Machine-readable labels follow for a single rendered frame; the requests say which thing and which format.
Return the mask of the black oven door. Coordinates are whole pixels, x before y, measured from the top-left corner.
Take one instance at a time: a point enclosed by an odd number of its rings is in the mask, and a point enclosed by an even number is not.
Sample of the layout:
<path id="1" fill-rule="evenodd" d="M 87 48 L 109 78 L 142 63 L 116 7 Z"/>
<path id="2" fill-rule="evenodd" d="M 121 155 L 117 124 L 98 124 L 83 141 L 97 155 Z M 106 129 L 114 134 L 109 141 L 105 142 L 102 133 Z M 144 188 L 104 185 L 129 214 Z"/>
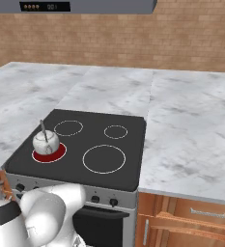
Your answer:
<path id="1" fill-rule="evenodd" d="M 73 215 L 73 225 L 85 243 L 92 247 L 123 247 L 124 219 L 102 219 L 80 214 Z"/>

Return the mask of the stove with black hob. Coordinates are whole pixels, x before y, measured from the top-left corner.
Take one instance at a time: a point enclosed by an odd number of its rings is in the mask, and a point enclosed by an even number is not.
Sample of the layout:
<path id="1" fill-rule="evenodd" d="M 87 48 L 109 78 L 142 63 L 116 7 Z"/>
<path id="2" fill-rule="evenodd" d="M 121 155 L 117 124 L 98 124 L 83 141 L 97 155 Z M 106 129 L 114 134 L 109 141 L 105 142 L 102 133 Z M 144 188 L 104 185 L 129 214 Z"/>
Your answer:
<path id="1" fill-rule="evenodd" d="M 55 132 L 64 153 L 39 156 L 28 137 L 5 165 L 14 196 L 57 184 L 79 183 L 86 191 L 85 206 L 127 212 L 123 247 L 134 247 L 138 184 L 145 140 L 142 117 L 55 109 L 43 120 Z M 21 183 L 22 192 L 15 189 Z M 99 196 L 99 203 L 91 202 Z M 110 199 L 117 199 L 112 207 Z"/>

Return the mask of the wooden drawer front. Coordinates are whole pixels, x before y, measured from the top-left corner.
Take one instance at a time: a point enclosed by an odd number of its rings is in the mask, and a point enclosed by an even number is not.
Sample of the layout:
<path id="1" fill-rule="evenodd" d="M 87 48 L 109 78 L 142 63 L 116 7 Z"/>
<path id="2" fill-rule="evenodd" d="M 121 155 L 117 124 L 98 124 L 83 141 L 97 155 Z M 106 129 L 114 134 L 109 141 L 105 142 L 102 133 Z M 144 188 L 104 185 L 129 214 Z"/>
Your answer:
<path id="1" fill-rule="evenodd" d="M 200 201 L 192 201 L 187 199 L 177 199 L 174 215 L 182 218 L 211 222 L 215 224 L 225 225 L 225 218 L 216 218 L 199 214 L 192 214 L 190 208 L 205 212 L 225 213 L 225 205 L 206 203 Z"/>

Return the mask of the grey range hood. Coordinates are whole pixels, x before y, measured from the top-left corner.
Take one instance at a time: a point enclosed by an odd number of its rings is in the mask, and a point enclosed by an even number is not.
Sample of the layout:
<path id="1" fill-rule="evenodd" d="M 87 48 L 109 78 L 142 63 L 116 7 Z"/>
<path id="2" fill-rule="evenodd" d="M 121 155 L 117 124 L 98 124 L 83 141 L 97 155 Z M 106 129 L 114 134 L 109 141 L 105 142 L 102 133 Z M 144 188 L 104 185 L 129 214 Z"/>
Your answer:
<path id="1" fill-rule="evenodd" d="M 157 0 L 0 0 L 0 14 L 151 14 Z"/>

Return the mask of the wooden cupboard door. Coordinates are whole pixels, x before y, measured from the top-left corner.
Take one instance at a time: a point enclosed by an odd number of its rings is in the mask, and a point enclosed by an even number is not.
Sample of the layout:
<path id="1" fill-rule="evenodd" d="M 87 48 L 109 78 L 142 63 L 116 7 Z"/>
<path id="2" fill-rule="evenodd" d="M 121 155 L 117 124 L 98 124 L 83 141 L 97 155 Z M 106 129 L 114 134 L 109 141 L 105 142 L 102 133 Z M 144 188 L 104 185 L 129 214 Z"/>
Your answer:
<path id="1" fill-rule="evenodd" d="M 143 246 L 146 219 L 148 238 Z M 138 214 L 135 247 L 225 247 L 225 225 L 181 219 L 168 213 L 156 217 Z"/>

